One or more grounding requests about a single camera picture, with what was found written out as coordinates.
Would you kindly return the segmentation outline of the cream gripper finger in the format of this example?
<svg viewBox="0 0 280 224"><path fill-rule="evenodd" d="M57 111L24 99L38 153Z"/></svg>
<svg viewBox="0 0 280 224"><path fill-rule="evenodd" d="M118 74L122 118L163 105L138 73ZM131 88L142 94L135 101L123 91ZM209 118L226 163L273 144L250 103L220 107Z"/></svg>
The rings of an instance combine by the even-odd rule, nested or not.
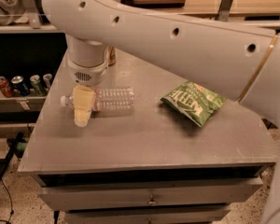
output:
<svg viewBox="0 0 280 224"><path fill-rule="evenodd" d="M91 117L95 91L90 87L78 85L73 89L73 98L74 122L78 127L86 127Z"/></svg>

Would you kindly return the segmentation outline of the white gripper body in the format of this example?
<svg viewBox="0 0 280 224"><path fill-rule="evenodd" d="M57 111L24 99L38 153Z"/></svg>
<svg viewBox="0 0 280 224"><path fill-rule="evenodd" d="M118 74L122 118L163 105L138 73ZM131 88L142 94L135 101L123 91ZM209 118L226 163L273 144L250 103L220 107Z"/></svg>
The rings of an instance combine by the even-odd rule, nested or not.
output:
<svg viewBox="0 0 280 224"><path fill-rule="evenodd" d="M66 35L66 66L78 84L95 86L102 82L108 67L108 45Z"/></svg>

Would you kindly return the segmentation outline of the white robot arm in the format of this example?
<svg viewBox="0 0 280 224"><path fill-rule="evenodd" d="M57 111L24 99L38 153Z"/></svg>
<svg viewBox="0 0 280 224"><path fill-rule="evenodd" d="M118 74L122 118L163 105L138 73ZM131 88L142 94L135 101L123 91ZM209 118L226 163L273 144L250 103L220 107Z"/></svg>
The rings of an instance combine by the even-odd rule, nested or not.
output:
<svg viewBox="0 0 280 224"><path fill-rule="evenodd" d="M68 40L71 63L106 63L110 46L256 112L280 129L280 33L125 6L116 0L42 0ZM280 224L280 148L261 224Z"/></svg>

